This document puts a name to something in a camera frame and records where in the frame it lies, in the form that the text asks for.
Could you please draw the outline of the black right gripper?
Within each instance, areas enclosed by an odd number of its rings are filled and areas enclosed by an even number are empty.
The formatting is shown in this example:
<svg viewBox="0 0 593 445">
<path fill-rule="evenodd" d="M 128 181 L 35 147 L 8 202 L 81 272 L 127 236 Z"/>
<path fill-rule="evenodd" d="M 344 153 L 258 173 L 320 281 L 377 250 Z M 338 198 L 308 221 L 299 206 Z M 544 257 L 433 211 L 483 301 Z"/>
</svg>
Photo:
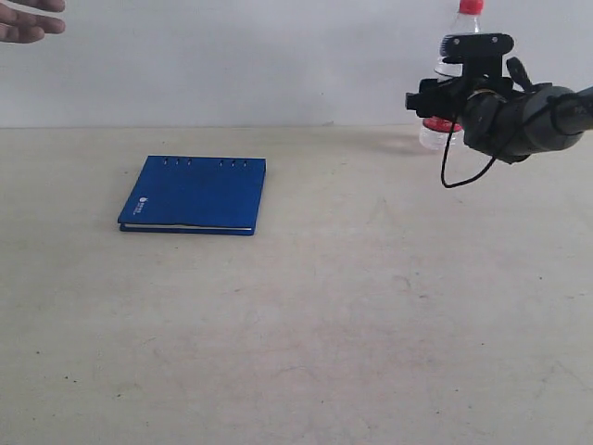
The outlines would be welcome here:
<svg viewBox="0 0 593 445">
<path fill-rule="evenodd" d="M 508 77 L 423 79 L 406 93 L 405 108 L 420 118 L 457 119 L 466 130 L 513 130 L 513 82 Z"/>
</svg>

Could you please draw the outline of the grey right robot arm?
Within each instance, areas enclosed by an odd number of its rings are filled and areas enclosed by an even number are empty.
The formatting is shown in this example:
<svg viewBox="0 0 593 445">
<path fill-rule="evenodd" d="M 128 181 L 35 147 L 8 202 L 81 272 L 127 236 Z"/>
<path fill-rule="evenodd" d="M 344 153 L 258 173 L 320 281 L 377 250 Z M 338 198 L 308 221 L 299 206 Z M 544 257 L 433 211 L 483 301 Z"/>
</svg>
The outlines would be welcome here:
<svg viewBox="0 0 593 445">
<path fill-rule="evenodd" d="M 540 83 L 526 93 L 508 77 L 424 79 L 418 92 L 406 94 L 405 106 L 420 118 L 457 120 L 467 147 L 508 164 L 568 149 L 592 129 L 591 88 Z"/>
</svg>

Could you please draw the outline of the person's open hand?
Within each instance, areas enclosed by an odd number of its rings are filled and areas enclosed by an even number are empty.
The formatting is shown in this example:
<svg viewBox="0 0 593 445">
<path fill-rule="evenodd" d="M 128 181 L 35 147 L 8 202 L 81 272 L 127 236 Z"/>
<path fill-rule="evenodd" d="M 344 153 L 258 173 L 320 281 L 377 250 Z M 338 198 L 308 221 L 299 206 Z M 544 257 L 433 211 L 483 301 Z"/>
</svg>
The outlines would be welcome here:
<svg viewBox="0 0 593 445">
<path fill-rule="evenodd" d="M 61 34 L 66 29 L 63 19 L 48 16 L 66 9 L 63 0 L 32 0 L 1 2 L 1 42 L 32 44 L 47 34 Z"/>
</svg>

